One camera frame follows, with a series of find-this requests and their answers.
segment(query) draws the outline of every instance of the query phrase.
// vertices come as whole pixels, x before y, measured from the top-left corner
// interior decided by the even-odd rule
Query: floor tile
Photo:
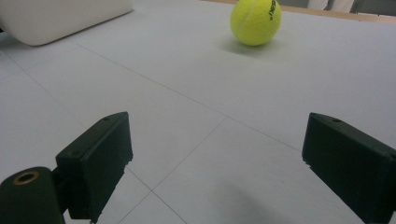
[[[0,78],[20,72],[22,69],[0,50]]]
[[[301,153],[226,119],[154,190],[187,223],[361,223]]]
[[[0,50],[23,69],[51,60],[76,47],[76,44],[65,39],[54,41],[48,45],[31,47],[22,44],[10,35],[2,38],[0,42]]]
[[[166,204],[155,194],[150,195],[140,203],[121,224],[184,224]]]
[[[303,146],[310,112],[342,119],[396,147],[396,64],[381,56],[394,55],[388,47],[394,46],[392,35],[384,35],[394,34],[393,26],[322,17],[313,21],[311,15],[284,12],[275,38],[249,48],[233,38],[224,16],[232,9],[187,0],[136,14],[136,20],[126,17],[131,26],[113,37],[86,35],[80,41],[294,148]],[[378,46],[377,39],[387,44]]]
[[[27,72],[86,127],[128,111],[134,148],[129,167],[152,189],[224,119],[85,49]]]
[[[120,223],[149,193],[150,190],[128,169],[125,169],[125,174],[116,186],[97,223]],[[64,219],[66,224],[87,224],[89,222],[87,220],[71,219],[67,211],[64,213]]]
[[[0,180],[34,166],[55,168],[55,156],[85,131],[23,72],[0,80],[0,106]]]

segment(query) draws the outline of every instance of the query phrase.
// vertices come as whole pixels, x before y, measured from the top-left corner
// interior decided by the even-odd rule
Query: wooden edge
[[[238,2],[237,0],[201,0],[201,1],[215,2],[215,3],[226,3],[226,4],[236,4]],[[339,19],[346,19],[346,20],[353,20],[353,21],[372,21],[372,22],[381,22],[381,23],[386,23],[386,24],[396,24],[396,17],[391,17],[391,16],[377,16],[377,15],[370,15],[370,14],[353,14],[353,13],[326,11],[326,10],[303,8],[303,7],[287,7],[287,6],[281,6],[281,7],[282,7],[283,11],[303,13],[303,14],[308,14],[308,15],[339,18]]]

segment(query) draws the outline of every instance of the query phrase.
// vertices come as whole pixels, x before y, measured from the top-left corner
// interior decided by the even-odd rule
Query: yellow tennis ball
[[[258,46],[276,34],[281,18],[276,0],[239,0],[231,14],[231,29],[243,44]]]

